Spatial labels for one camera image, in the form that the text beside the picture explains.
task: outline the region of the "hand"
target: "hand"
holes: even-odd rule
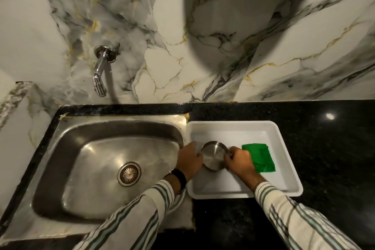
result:
[[[266,180],[256,172],[250,153],[235,146],[229,148],[229,152],[233,153],[233,159],[229,154],[224,155],[228,169],[236,174],[252,192],[255,192],[258,184]]]
[[[203,165],[202,154],[195,153],[196,142],[193,141],[179,150],[176,169],[184,173],[186,182],[198,173]]]

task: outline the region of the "person's left hand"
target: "person's left hand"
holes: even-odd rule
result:
[[[195,153],[196,142],[193,141],[179,150],[176,169],[184,173],[186,182],[189,182],[202,168],[202,154]]]

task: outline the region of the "black granite countertop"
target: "black granite countertop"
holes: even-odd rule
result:
[[[68,115],[189,113],[190,121],[275,122],[303,185],[294,198],[324,214],[363,249],[375,248],[375,100],[66,106],[58,110],[22,181],[35,171]],[[13,198],[22,197],[22,188]],[[7,215],[12,213],[8,207]],[[285,248],[254,199],[194,200],[196,231],[159,234],[154,248]],[[9,243],[5,249],[71,249],[81,237]]]

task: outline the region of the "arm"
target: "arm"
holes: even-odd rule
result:
[[[225,161],[255,194],[266,217],[289,249],[359,249],[320,212],[298,204],[260,176],[248,151],[232,147],[233,159]]]
[[[190,181],[203,164],[195,153],[196,142],[180,149],[176,168]],[[157,229],[180,192],[180,181],[168,174],[134,199],[115,211],[96,230],[85,235],[73,250],[147,249],[156,239]]]

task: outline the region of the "striped sleeve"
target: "striped sleeve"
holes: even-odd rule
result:
[[[296,203],[269,182],[260,183],[255,198],[289,249],[359,249],[320,212]]]
[[[174,202],[171,185],[161,180],[127,206],[116,210],[73,250],[149,249],[157,229]]]

